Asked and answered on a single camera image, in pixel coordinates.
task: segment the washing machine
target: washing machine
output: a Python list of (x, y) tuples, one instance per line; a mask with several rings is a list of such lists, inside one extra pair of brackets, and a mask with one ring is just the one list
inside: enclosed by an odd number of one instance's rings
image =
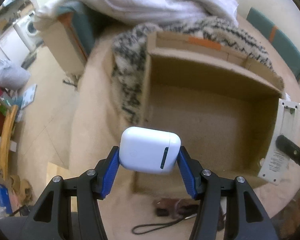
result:
[(30, 52), (35, 51), (38, 45), (42, 43), (42, 38), (38, 35), (39, 31), (33, 26), (33, 16), (34, 12), (18, 19), (13, 25)]

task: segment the blue gripper pad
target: blue gripper pad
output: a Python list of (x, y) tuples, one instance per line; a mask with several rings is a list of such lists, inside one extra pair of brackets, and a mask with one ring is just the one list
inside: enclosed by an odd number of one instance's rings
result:
[(117, 148), (116, 152), (113, 154), (111, 160), (108, 163), (108, 168), (103, 175), (102, 189), (100, 192), (102, 198), (105, 198), (106, 195), (110, 193), (118, 168), (119, 168), (119, 147)]
[(191, 169), (189, 167), (187, 159), (189, 159), (189, 161), (191, 161), (189, 155), (188, 155), (188, 158), (187, 158), (185, 156), (185, 154), (182, 152), (182, 150), (180, 149), (179, 154), (178, 154), (178, 158), (177, 158), (179, 170), (180, 170), (180, 173), (181, 173), (181, 176), (182, 176), (182, 179), (183, 179), (183, 183), (186, 186), (187, 193), (193, 199), (195, 199), (197, 197), (198, 193), (195, 189), (194, 176), (191, 172)]

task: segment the open cardboard box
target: open cardboard box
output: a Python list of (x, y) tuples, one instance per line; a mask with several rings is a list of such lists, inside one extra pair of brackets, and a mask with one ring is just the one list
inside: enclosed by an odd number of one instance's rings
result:
[[(282, 79), (267, 67), (255, 68), (263, 77), (246, 69), (259, 63), (230, 48), (224, 52), (188, 38), (168, 32), (148, 36), (141, 126), (176, 133), (193, 159), (221, 177), (244, 176), (252, 187), (265, 184), (258, 174), (260, 162), (274, 151), (275, 133), (282, 132), (282, 116), (276, 124), (285, 109)], [(233, 54), (242, 61), (229, 61)], [(137, 173), (134, 189), (188, 197), (178, 167), (168, 175)]]

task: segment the gray plastic bag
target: gray plastic bag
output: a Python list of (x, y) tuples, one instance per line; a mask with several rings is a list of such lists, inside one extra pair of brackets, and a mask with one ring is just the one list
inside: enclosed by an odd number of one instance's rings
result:
[(30, 73), (12, 61), (0, 59), (0, 87), (18, 90), (29, 80)]

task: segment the white device with printed label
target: white device with printed label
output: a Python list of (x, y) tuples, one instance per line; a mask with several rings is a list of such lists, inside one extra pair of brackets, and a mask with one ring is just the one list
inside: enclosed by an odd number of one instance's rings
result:
[(283, 134), (296, 143), (299, 120), (300, 103), (279, 99), (274, 132), (258, 177), (275, 185), (280, 183), (283, 173), (287, 170), (290, 158), (276, 147), (275, 141), (279, 135)]
[(180, 146), (180, 138), (174, 133), (129, 127), (121, 136), (119, 162), (128, 170), (168, 173), (176, 163)]

